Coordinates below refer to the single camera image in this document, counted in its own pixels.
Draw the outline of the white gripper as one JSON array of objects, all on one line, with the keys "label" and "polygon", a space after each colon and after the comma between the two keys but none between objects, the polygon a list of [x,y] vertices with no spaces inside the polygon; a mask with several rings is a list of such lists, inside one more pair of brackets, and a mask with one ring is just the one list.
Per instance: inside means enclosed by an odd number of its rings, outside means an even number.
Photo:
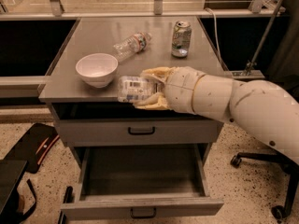
[{"label": "white gripper", "polygon": [[192,97],[195,86],[204,72],[186,67],[156,67],[143,70],[140,76],[165,82],[164,94],[156,92],[146,100],[134,102],[133,106],[144,110],[173,110],[193,114]]}]

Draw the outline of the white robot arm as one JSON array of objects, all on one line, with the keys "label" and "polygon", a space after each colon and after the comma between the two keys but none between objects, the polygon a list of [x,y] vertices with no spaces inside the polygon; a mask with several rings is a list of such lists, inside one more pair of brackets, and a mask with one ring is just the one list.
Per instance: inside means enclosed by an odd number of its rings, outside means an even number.
[{"label": "white robot arm", "polygon": [[299,164],[299,104],[280,86],[216,77],[191,67],[158,67],[140,76],[163,83],[146,110],[173,110],[231,123]]}]

